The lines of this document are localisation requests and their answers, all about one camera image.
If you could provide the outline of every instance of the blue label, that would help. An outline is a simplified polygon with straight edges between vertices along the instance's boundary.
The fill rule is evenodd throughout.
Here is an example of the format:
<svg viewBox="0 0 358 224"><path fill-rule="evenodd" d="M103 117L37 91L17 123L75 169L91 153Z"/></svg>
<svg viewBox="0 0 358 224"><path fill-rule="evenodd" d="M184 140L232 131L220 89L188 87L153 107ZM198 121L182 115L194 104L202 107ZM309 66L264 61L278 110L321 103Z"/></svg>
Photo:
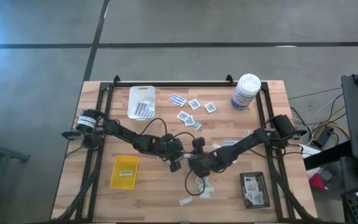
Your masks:
<svg viewBox="0 0 358 224"><path fill-rule="evenodd" d="M232 96L231 99L230 99L230 103L231 103L231 106L234 107L234 108L237 109L237 110L244 110L244 109L247 107L247 106L242 106L242 105L236 103L236 102L234 101L234 99L233 99L233 96Z"/></svg>

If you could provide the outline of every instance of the yellow cable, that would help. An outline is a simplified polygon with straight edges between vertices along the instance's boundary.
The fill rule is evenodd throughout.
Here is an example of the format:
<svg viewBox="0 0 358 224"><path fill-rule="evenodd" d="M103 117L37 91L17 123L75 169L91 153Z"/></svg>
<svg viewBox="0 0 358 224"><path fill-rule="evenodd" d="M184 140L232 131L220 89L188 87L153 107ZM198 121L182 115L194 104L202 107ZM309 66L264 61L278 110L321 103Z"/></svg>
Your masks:
<svg viewBox="0 0 358 224"><path fill-rule="evenodd" d="M342 131L346 134L347 137L350 137L349 133L348 133L342 126L340 126L340 125L338 125L338 124L336 124L336 123L332 123L332 122L329 122L329 121L328 121L328 120L331 119L335 114L337 114L338 112L340 112L340 111L341 111L342 109L344 109L344 108L345 108L345 106L339 108L338 110L336 110L336 111L327 119L327 121L324 121L324 122L322 122L322 123L316 125L316 126L313 128L313 130L315 130L315 129L321 127L322 125L324 125L324 127L322 127L322 128L319 130L319 132L318 132L318 134L317 134L317 138L320 137L321 133L323 133L325 126L334 126L334 127L337 127L337 128L339 128L340 130L342 130ZM312 138L313 140L314 140L314 136L315 136L315 133L313 132L313 134L311 135L311 138Z"/></svg>
<svg viewBox="0 0 358 224"><path fill-rule="evenodd" d="M336 127L336 128L339 128L340 130L343 131L343 133L345 133L345 135L346 135L347 137L350 137L350 134L349 134L342 126L340 126L340 125L338 125L338 124L336 124L336 123L323 122L323 123L317 125L314 129L318 128L318 126L321 126L321 125L324 125L324 126L334 126L334 127ZM319 133L318 133L318 135L317 135L317 138L318 138L318 137L320 136L320 134L323 132L323 129L324 129L324 127L322 127L321 130L319 131ZM311 135L311 138L312 138L313 140L315 140L314 136L315 136L315 134L313 133L313 134Z"/></svg>

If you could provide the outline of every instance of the wooden table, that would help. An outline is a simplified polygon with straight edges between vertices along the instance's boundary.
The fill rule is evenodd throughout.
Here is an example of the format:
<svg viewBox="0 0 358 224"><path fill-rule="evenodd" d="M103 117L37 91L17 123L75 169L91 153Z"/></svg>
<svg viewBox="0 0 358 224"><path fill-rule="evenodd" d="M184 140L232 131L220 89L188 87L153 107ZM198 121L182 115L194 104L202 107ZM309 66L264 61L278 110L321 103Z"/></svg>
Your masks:
<svg viewBox="0 0 358 224"><path fill-rule="evenodd" d="M95 109L100 82L85 82L78 103L76 115L84 109ZM275 115L286 114L291 118L290 105L283 81L268 81L270 97ZM222 144L224 138L242 139L246 129L254 130L260 127L257 103L254 100L248 110L236 111L231 108L229 99L233 87L156 87L155 117L166 121L168 132L176 134L188 131L206 140L205 151L213 150L212 145ZM208 114L202 107L192 110L189 105L183 108L169 102L172 93L186 99L194 98L204 105L213 102L217 111ZM133 122L127 117L129 87L114 88L110 118L119 119L121 124L137 133L141 132L147 123ZM202 122L199 130L186 127L177 119L181 111L192 114ZM163 135L163 125L155 121L147 130L148 134ZM180 136L185 150L190 151L191 138ZM69 143L68 152L78 148L80 141ZM263 146L254 148L265 154ZM288 147L287 152L299 151L299 147ZM135 190L110 189L109 183L116 155L131 155L140 157L139 170ZM85 164L86 151L71 154L65 160L57 197L53 208L52 218L58 217L74 199L81 185ZM289 154L284 157L290 188L302 206L316 217L316 210L306 176L303 158L300 154ZM185 191L184 179L189 171L186 161L181 162L182 168L170 172L167 163L158 157L138 153L128 143L107 136L104 147L102 168L99 178L98 194L94 210L94 222L272 222L277 221L269 169L266 159L250 151L240 155L238 162L228 167L222 174L211 173L210 183L214 187L212 199L193 197L194 201L180 206L179 200L189 197ZM271 207L262 209L246 209L241 194L239 174L242 172L262 171L265 175ZM188 180L189 190L197 192L195 175ZM284 217L287 209L282 192L280 192ZM88 198L85 199L85 209L88 209Z"/></svg>

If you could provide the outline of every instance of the gray floor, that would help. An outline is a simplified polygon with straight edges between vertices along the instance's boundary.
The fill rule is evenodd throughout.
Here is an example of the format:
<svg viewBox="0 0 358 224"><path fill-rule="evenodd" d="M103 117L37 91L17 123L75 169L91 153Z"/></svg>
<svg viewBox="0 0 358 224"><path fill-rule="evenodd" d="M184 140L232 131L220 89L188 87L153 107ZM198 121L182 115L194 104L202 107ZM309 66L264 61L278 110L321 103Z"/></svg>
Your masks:
<svg viewBox="0 0 358 224"><path fill-rule="evenodd" d="M91 43L102 0L0 1L0 44ZM356 0L112 0L101 42L358 41ZM0 222L48 220L89 49L0 49L0 145L31 154L13 163ZM284 80L288 97L340 86L358 73L358 47L99 49L91 80ZM291 100L310 117L341 91ZM337 108L343 101L337 102ZM328 116L329 108L313 121ZM346 125L346 119L340 122ZM316 194L319 215L336 209Z"/></svg>

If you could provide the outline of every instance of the yellow tray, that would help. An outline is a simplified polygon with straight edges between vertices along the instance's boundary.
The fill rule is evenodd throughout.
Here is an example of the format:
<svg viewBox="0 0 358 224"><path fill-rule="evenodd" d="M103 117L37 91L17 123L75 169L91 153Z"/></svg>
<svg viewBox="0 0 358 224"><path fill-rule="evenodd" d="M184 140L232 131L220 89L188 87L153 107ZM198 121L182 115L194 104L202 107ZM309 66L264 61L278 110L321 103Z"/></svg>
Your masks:
<svg viewBox="0 0 358 224"><path fill-rule="evenodd" d="M133 190L135 188L139 157L116 156L112 168L110 188Z"/></svg>

